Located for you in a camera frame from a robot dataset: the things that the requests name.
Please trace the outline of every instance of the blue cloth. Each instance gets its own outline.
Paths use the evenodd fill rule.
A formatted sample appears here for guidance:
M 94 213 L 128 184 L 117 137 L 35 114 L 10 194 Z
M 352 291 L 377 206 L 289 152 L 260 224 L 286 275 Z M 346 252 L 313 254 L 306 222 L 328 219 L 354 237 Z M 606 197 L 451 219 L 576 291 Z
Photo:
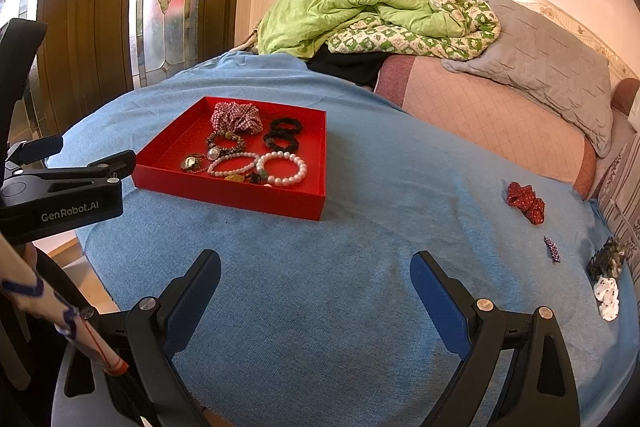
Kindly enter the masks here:
M 411 284 L 429 250 L 444 271 L 501 309 L 551 307 L 573 364 L 583 426 L 619 396 L 639 346 L 631 277 L 620 315 L 600 318 L 585 266 L 609 231 L 561 182 L 400 111 L 286 54 L 223 55 L 130 92 L 65 135 L 49 166 L 139 151 L 203 96 L 265 100 L 327 113 L 327 197 L 319 222 L 138 190 L 124 215 L 79 230 L 121 309 L 158 295 L 204 248 L 222 279 L 188 348 L 174 358 L 193 394 L 238 427 L 417 426 L 458 365 Z M 546 203 L 534 227 L 504 203 L 511 181 Z M 558 245 L 551 261 L 543 236 Z M 485 425 L 505 353 L 476 416 Z

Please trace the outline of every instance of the black hair tie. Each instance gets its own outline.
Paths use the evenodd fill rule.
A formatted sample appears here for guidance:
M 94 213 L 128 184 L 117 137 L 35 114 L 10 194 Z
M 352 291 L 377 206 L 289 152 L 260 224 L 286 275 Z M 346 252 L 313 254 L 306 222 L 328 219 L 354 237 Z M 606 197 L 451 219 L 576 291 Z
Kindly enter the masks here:
M 281 123 L 288 123 L 293 126 L 293 129 L 289 127 L 280 127 Z M 295 118 L 278 118 L 271 122 L 271 130 L 284 131 L 289 134 L 298 134 L 302 131 L 302 124 L 300 123 L 300 120 L 296 120 Z
M 283 140 L 288 141 L 289 146 L 280 147 L 278 144 L 276 144 L 276 142 L 274 142 L 273 140 L 274 138 L 282 138 Z M 282 151 L 282 152 L 294 153 L 295 151 L 298 150 L 298 147 L 300 146 L 300 143 L 298 142 L 298 140 L 296 140 L 296 138 L 292 134 L 282 130 L 268 132 L 267 134 L 264 135 L 262 139 L 264 140 L 264 143 L 267 145 L 269 149 L 277 152 Z

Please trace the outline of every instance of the white bead bracelet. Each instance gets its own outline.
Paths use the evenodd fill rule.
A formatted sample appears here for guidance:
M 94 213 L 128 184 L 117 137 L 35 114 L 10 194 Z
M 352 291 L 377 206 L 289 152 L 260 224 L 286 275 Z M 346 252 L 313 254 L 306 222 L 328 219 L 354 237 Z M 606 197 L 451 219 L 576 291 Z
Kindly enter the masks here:
M 230 160 L 231 158 L 253 158 L 254 161 L 249 163 L 249 165 L 245 165 L 241 169 L 234 169 L 232 171 L 214 171 L 213 170 L 218 165 L 220 165 L 224 160 Z M 209 165 L 207 172 L 212 176 L 230 176 L 232 174 L 244 174 L 245 172 L 250 171 L 251 169 L 254 168 L 258 159 L 260 159 L 260 155 L 254 152 L 237 152 L 235 154 L 228 154 L 226 156 L 222 156 L 218 158 L 211 165 Z
M 264 170 L 264 164 L 274 158 L 286 158 L 287 160 L 295 163 L 298 166 L 298 174 L 289 178 L 276 178 L 275 176 L 268 176 L 267 172 Z M 255 169 L 258 171 L 260 176 L 263 177 L 263 179 L 266 177 L 267 183 L 265 184 L 265 186 L 276 185 L 276 187 L 287 187 L 289 185 L 300 183 L 306 176 L 305 161 L 295 154 L 283 151 L 270 152 L 265 154 L 264 156 L 260 156 L 255 164 Z

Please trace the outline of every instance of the metal screw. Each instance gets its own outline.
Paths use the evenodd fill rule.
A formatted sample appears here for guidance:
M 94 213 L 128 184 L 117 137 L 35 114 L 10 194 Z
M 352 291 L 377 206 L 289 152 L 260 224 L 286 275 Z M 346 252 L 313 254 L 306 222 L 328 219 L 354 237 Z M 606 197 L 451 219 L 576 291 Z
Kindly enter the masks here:
M 153 297 L 145 297 L 140 301 L 140 304 L 138 304 L 138 307 L 144 311 L 152 310 L 155 306 L 156 300 Z
M 542 306 L 542 308 L 540 308 L 538 310 L 538 313 L 540 314 L 540 316 L 543 319 L 550 319 L 551 317 L 554 316 L 554 312 L 551 311 L 549 308 L 547 308 L 546 306 Z
M 492 303 L 489 299 L 478 299 L 476 305 L 478 305 L 478 309 L 482 310 L 483 312 L 490 312 L 494 309 L 494 303 Z
M 80 316 L 85 320 L 90 319 L 91 317 L 94 316 L 94 312 L 95 312 L 95 309 L 93 306 L 85 306 L 80 310 Z

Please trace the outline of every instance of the red tray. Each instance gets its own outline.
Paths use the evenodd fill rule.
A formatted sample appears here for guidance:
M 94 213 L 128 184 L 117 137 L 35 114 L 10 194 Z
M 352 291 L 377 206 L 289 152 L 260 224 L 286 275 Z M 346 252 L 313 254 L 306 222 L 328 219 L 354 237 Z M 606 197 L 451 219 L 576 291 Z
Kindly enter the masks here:
M 253 103 L 260 111 L 264 130 L 257 135 L 246 132 L 241 134 L 246 142 L 247 152 L 265 154 L 270 151 L 262 136 L 269 132 L 272 120 L 286 116 L 300 120 L 303 130 L 296 135 L 300 142 L 296 155 L 307 165 L 306 177 L 297 185 L 281 188 L 231 182 L 211 176 L 207 171 L 199 174 L 183 172 L 180 163 L 186 156 L 192 153 L 206 154 L 206 137 L 212 133 L 210 118 L 218 102 Z M 224 139 L 218 139 L 216 143 L 227 145 Z M 234 142 L 228 142 L 228 145 L 232 146 Z M 225 161 L 218 169 L 238 169 L 249 160 L 234 158 Z M 140 151 L 132 178 L 136 187 L 181 198 L 319 221 L 324 206 L 325 161 L 324 111 L 279 103 L 206 96 L 172 121 Z M 209 165 L 206 158 L 203 162 L 203 166 Z M 292 176 L 297 172 L 297 166 L 284 158 L 270 160 L 265 168 L 276 177 Z

